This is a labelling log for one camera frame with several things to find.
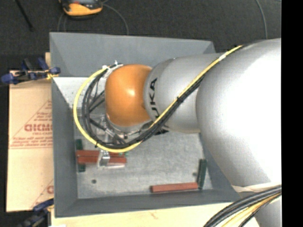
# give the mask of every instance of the gray speckled surface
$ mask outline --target gray speckled surface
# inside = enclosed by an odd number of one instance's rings
[[[54,80],[71,108],[77,89],[85,78],[60,77]],[[82,139],[85,149],[98,150],[76,126],[74,137]],[[153,136],[129,152],[125,168],[106,169],[96,164],[86,165],[84,173],[77,173],[78,198],[149,193],[151,185],[195,182],[201,158],[204,155],[199,134],[168,132]],[[212,188],[208,173],[204,188]]]

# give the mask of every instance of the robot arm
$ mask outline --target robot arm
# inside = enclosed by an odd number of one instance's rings
[[[103,133],[81,129],[100,148],[125,152],[161,128],[199,132],[203,146],[232,185],[282,182],[281,39],[235,48],[222,55],[174,58],[153,69],[117,65],[102,78],[109,69],[88,79],[85,84],[91,79],[94,84],[83,100],[90,112],[93,95],[98,94],[95,85],[103,79],[105,106],[95,112],[103,115],[97,117]],[[279,226],[280,205],[269,211],[271,217],[259,217],[262,226],[266,218],[271,219],[269,226]]]

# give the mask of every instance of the blue clamp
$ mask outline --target blue clamp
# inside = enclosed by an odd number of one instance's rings
[[[3,75],[1,81],[5,84],[18,84],[25,81],[44,79],[49,76],[58,75],[61,72],[59,67],[49,68],[42,57],[38,58],[38,64],[41,71],[35,70],[28,58],[25,58],[21,63],[20,71],[17,71],[15,74],[7,73]]]
[[[53,199],[46,200],[33,208],[34,215],[23,221],[22,224],[18,224],[17,227],[36,227],[41,224],[49,215],[48,207],[54,204]]]

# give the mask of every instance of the cable bundle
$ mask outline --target cable bundle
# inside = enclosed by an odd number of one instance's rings
[[[211,217],[204,227],[215,227],[233,215],[222,227],[235,227],[240,221],[238,227],[243,227],[260,209],[280,196],[282,196],[282,185],[255,193],[227,206]]]

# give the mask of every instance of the cardboard sheet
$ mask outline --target cardboard sheet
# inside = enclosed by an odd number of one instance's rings
[[[6,211],[31,210],[52,197],[51,80],[10,85]]]

